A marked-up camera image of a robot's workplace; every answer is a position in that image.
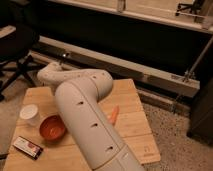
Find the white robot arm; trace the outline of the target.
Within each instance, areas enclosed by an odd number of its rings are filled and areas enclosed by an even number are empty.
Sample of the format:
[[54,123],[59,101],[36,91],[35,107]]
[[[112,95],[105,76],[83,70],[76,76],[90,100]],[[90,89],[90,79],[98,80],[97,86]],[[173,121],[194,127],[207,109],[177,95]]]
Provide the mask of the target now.
[[51,62],[37,78],[55,88],[59,115],[92,171],[145,171],[98,105],[113,88],[106,70],[63,70]]

